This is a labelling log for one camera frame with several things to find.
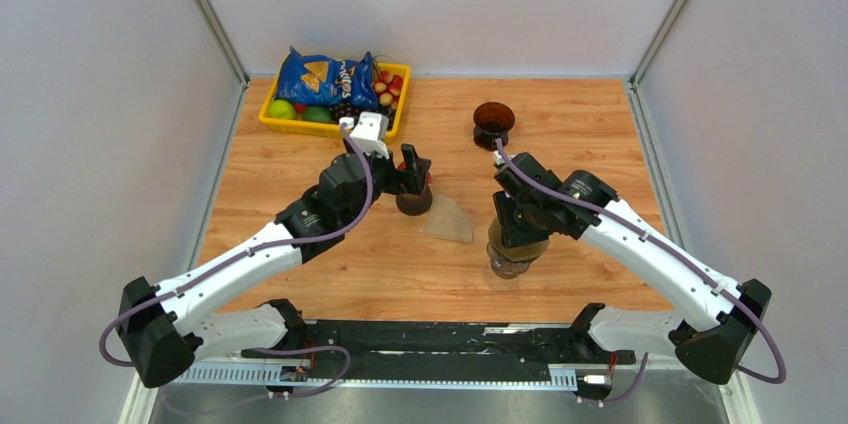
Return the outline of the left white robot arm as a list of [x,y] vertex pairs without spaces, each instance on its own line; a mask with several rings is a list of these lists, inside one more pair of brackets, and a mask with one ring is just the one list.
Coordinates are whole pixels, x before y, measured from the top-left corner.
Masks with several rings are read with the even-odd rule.
[[397,167],[391,152],[348,146],[316,185],[245,242],[157,284],[145,277],[127,283],[115,331],[142,384],[162,387],[192,364],[229,352],[269,348],[283,358],[297,356],[306,332],[288,301],[271,300],[246,312],[222,314],[220,308],[341,243],[381,195],[423,194],[431,160],[410,144],[402,145],[401,154]]

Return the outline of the brown amber dripper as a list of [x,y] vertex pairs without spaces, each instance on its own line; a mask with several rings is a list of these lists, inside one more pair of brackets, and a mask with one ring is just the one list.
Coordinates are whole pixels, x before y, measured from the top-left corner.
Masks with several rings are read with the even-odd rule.
[[498,149],[497,140],[506,147],[509,132],[516,122],[513,110],[501,102],[489,101],[480,104],[473,113],[473,141],[487,151]]

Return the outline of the paper coffee filter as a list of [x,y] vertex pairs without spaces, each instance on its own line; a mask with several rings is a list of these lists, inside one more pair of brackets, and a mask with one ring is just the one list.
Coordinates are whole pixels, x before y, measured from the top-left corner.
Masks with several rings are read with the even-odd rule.
[[488,228],[488,246],[496,255],[503,256],[511,261],[532,261],[544,254],[550,245],[546,239],[533,244],[507,248],[503,241],[500,221],[495,217]]

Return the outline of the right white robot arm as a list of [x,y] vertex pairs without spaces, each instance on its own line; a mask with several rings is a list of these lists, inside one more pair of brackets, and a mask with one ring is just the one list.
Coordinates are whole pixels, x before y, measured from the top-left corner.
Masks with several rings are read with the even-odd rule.
[[634,351],[676,358],[713,384],[726,384],[756,335],[774,338],[762,318],[771,290],[757,279],[739,282],[692,257],[648,224],[618,193],[588,171],[566,179],[532,155],[494,154],[496,217],[487,252],[502,279],[525,273],[554,235],[580,241],[624,265],[673,307],[670,312],[626,311],[586,305],[573,321],[571,347],[584,361],[607,352]]

